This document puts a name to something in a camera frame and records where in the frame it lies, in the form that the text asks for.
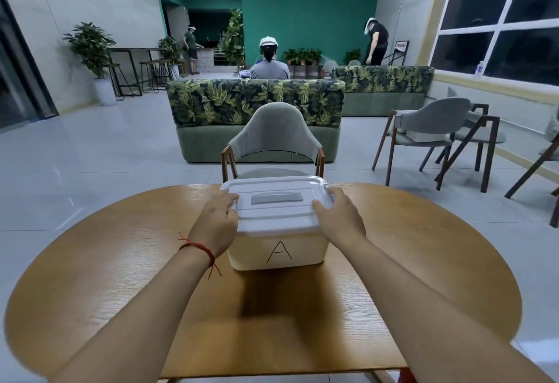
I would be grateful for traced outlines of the large white-framed window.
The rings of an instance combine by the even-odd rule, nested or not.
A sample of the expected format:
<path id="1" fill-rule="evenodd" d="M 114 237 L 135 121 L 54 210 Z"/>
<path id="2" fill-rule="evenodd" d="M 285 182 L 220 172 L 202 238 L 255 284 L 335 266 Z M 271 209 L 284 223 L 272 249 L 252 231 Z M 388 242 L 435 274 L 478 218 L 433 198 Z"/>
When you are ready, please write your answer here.
<path id="1" fill-rule="evenodd" d="M 445 0 L 430 65 L 559 88 L 559 0 Z"/>

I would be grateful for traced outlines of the white lid with grey handle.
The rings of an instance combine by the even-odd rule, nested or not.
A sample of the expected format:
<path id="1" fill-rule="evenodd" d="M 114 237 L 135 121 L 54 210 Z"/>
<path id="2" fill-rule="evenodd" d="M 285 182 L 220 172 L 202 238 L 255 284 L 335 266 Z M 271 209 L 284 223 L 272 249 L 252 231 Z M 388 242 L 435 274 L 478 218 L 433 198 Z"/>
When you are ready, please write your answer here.
<path id="1" fill-rule="evenodd" d="M 318 229 L 312 202 L 331 208 L 334 197 L 321 177 L 310 175 L 236 179 L 221 190 L 238 194 L 232 208 L 239 216 L 242 233 L 280 233 Z"/>

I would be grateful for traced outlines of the tall large-leaf potted plant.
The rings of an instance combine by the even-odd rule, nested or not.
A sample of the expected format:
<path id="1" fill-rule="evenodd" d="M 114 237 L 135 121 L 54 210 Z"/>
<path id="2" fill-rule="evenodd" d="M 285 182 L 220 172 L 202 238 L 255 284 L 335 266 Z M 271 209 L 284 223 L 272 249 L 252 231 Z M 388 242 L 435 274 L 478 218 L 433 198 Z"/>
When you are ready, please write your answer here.
<path id="1" fill-rule="evenodd" d="M 225 59 L 234 65 L 236 73 L 239 73 L 245 66 L 243 14 L 241 9 L 233 9 L 230 12 L 229 23 L 221 34 L 218 46 Z"/>

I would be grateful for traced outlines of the grey chair with wooden frame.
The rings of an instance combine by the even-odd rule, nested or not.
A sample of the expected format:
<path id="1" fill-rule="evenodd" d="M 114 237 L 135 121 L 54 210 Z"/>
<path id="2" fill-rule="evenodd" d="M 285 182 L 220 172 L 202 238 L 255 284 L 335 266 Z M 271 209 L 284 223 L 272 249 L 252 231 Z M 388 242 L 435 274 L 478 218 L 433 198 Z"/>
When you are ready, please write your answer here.
<path id="1" fill-rule="evenodd" d="M 441 189 L 445 166 L 448 164 L 451 137 L 459 131 L 465 122 L 471 102 L 464 97 L 445 97 L 434 100 L 418 110 L 392 110 L 383 131 L 383 135 L 372 165 L 375 170 L 385 138 L 390 140 L 388 168 L 385 185 L 389 186 L 395 146 L 428 147 L 444 150 L 437 190 Z"/>
<path id="2" fill-rule="evenodd" d="M 452 142 L 458 143 L 457 148 L 453 152 L 451 152 L 452 145 L 444 148 L 437 158 L 437 164 L 440 163 L 445 156 L 448 156 L 448 161 L 435 178 L 435 181 L 438 182 L 441 176 L 445 175 L 446 171 L 449 170 L 468 144 L 476 144 L 477 151 L 474 166 L 476 172 L 480 171 L 484 148 L 487 150 L 480 188 L 482 193 L 486 193 L 490 182 L 496 145 L 506 141 L 506 137 L 504 134 L 500 133 L 499 127 L 500 118 L 489 114 L 489 105 L 473 104 L 471 110 L 466 115 L 463 127 L 451 136 Z"/>
<path id="3" fill-rule="evenodd" d="M 515 182 L 515 184 L 506 192 L 505 198 L 510 199 L 517 190 L 519 190 L 525 182 L 544 164 L 545 162 L 559 162 L 559 105 L 549 119 L 548 125 L 544 132 L 544 138 L 549 142 L 549 146 L 539 152 L 539 158 L 528 168 L 528 170 Z M 553 228 L 559 228 L 559 186 L 551 192 L 556 198 L 555 207 L 551 215 L 549 225 Z"/>

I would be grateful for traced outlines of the black standing sign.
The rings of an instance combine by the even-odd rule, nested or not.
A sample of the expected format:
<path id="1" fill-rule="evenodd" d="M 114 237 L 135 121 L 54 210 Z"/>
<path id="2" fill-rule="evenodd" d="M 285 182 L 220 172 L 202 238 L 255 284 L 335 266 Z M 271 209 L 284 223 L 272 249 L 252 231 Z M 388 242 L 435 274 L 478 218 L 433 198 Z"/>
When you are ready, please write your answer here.
<path id="1" fill-rule="evenodd" d="M 393 52 L 388 56 L 388 65 L 403 66 L 410 46 L 409 40 L 396 41 Z"/>

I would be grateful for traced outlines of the person's right hand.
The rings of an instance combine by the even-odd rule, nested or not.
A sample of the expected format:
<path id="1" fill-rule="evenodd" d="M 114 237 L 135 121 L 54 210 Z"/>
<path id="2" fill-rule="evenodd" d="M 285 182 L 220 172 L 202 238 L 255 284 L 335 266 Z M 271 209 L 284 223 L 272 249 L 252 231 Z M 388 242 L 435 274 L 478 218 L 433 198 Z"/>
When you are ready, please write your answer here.
<path id="1" fill-rule="evenodd" d="M 334 219 L 318 221 L 319 227 L 339 251 L 349 252 L 355 245 L 367 239 L 362 217 L 341 188 L 328 187 L 326 191 L 333 197 L 336 212 Z"/>

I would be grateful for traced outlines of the person's right forearm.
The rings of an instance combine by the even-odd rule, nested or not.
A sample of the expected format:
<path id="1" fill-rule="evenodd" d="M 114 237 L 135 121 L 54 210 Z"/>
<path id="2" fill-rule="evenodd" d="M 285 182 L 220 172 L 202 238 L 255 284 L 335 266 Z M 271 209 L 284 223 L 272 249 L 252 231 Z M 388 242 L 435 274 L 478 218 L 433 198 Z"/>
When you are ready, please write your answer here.
<path id="1" fill-rule="evenodd" d="M 359 233 L 335 246 L 353 266 L 417 383 L 555 383 Z"/>

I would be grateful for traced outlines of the potted plant in white pot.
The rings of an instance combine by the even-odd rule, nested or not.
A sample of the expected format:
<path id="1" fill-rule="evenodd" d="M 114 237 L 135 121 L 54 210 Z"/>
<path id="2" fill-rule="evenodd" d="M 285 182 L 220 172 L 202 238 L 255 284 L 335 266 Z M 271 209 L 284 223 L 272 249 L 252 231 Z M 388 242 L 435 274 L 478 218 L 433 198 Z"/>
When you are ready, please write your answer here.
<path id="1" fill-rule="evenodd" d="M 80 58 L 81 64 L 93 75 L 95 95 L 102 106 L 115 106 L 117 99 L 107 71 L 112 62 L 111 48 L 116 46 L 112 36 L 93 22 L 81 22 L 70 33 L 62 34 L 70 51 Z"/>

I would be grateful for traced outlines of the black bar stool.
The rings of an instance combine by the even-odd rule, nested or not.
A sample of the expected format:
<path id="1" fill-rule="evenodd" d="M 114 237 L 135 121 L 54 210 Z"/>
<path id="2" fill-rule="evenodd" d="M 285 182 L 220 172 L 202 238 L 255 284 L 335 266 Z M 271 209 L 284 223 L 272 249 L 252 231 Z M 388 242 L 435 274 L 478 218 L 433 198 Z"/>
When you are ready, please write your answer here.
<path id="1" fill-rule="evenodd" d="M 174 80 L 173 63 L 170 59 L 156 60 L 156 82 L 159 87 L 165 87 Z"/>
<path id="2" fill-rule="evenodd" d="M 160 84 L 158 83 L 158 77 L 160 63 L 160 59 L 139 62 L 139 90 L 142 94 L 153 94 L 159 92 Z"/>

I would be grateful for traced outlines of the row of small potted plants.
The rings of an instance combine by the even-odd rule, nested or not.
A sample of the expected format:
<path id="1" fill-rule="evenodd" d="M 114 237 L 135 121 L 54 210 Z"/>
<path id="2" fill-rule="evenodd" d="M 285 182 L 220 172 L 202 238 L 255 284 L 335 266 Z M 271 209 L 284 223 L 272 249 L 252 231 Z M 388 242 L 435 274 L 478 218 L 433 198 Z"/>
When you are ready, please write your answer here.
<path id="1" fill-rule="evenodd" d="M 283 59 L 289 69 L 290 79 L 320 79 L 323 72 L 323 51 L 312 48 L 288 49 Z"/>

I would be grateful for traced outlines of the person's left hand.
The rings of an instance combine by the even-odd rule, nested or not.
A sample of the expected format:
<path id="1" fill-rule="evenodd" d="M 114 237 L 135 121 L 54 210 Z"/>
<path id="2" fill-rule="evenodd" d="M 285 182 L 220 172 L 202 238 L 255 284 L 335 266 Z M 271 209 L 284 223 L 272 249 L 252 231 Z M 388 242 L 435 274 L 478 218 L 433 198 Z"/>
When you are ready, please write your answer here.
<path id="1" fill-rule="evenodd" d="M 236 237 L 238 223 L 224 223 L 222 208 L 233 207 L 238 198 L 238 194 L 223 190 L 208 200 L 188 234 L 185 247 L 205 252 L 211 262 L 226 252 Z"/>

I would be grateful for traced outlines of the small leafy potted plant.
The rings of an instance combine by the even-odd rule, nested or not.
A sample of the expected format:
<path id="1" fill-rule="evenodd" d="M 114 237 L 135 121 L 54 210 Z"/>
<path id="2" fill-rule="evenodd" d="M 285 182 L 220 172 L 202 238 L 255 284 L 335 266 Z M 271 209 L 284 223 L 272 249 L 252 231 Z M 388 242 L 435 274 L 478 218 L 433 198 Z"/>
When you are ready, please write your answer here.
<path id="1" fill-rule="evenodd" d="M 183 62 L 183 51 L 178 41 L 170 35 L 159 39 L 158 46 L 163 50 L 164 57 L 171 67 L 171 79 L 179 80 L 181 77 L 180 64 Z"/>

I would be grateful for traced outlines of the white plastic storage box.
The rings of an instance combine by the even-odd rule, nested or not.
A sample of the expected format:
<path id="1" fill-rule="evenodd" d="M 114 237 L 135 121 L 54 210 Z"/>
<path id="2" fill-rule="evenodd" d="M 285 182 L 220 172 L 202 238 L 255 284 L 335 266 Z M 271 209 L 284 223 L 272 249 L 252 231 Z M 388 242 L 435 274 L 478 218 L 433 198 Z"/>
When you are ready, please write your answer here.
<path id="1" fill-rule="evenodd" d="M 316 217 L 241 219 L 227 253 L 237 271 L 317 265 L 330 242 Z"/>

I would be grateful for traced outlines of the dark glass door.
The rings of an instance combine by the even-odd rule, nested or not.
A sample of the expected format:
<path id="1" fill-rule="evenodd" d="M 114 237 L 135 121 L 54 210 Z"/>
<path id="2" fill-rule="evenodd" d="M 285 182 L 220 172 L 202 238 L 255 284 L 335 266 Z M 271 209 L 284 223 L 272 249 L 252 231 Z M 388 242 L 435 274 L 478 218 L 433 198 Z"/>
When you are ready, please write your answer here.
<path id="1" fill-rule="evenodd" d="M 0 0 L 0 134 L 59 116 L 8 0 Z"/>

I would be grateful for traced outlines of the leaf print green sofa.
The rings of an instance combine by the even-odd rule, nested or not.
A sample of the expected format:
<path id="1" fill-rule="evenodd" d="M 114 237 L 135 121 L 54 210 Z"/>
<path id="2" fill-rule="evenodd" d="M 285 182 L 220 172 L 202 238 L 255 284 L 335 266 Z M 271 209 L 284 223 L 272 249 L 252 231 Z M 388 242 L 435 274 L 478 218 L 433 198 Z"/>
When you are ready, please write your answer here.
<path id="1" fill-rule="evenodd" d="M 303 115 L 322 145 L 325 162 L 335 162 L 346 84 L 329 79 L 192 79 L 166 86 L 183 158 L 220 163 L 228 142 L 262 105 L 285 102 Z"/>
<path id="2" fill-rule="evenodd" d="M 346 84 L 343 117 L 388 117 L 425 104 L 435 69 L 428 66 L 339 66 L 331 78 Z"/>

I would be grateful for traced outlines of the black high bar table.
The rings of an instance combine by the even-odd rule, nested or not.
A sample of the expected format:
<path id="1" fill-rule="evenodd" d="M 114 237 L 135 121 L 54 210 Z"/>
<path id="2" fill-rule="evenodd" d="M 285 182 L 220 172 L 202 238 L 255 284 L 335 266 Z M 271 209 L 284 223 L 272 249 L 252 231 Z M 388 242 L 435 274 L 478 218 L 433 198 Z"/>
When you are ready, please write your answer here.
<path id="1" fill-rule="evenodd" d="M 165 59 L 163 50 L 159 48 L 114 47 L 110 49 L 109 56 L 112 64 L 108 69 L 108 75 L 117 100 L 148 94 L 142 94 L 139 90 L 139 62 Z M 159 91 L 163 90 L 165 87 L 159 87 Z"/>

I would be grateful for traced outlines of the person's left forearm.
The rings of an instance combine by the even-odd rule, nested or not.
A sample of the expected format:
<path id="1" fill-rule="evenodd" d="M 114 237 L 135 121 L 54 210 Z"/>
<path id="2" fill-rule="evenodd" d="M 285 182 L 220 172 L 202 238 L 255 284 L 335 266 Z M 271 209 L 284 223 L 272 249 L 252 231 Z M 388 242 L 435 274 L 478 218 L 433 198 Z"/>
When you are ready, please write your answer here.
<path id="1" fill-rule="evenodd" d="M 49 380 L 49 383 L 157 383 L 208 255 L 185 247 Z"/>

